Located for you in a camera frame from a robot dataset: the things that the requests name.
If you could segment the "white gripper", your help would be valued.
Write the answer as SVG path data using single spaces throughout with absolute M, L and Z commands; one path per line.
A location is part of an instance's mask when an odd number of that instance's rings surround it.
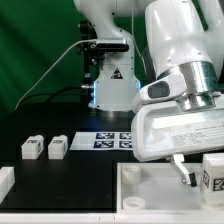
M 178 100 L 187 90 L 181 73 L 141 88 L 132 106 L 132 146 L 141 162 L 171 156 L 170 164 L 182 183 L 196 187 L 196 175 L 184 166 L 183 154 L 224 148 L 224 94 L 212 95 L 213 108 L 186 111 Z

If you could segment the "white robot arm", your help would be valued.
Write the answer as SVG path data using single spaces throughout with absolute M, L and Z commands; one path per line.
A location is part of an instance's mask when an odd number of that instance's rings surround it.
M 102 115 L 133 117 L 132 147 L 141 162 L 168 159 L 183 182 L 196 177 L 187 154 L 224 147 L 224 93 L 218 86 L 224 47 L 224 14 L 218 0 L 199 0 L 213 28 L 205 31 L 192 0 L 73 0 L 93 27 L 88 41 L 99 64 L 90 108 Z M 115 17 L 145 18 L 153 81 L 134 74 L 134 36 Z

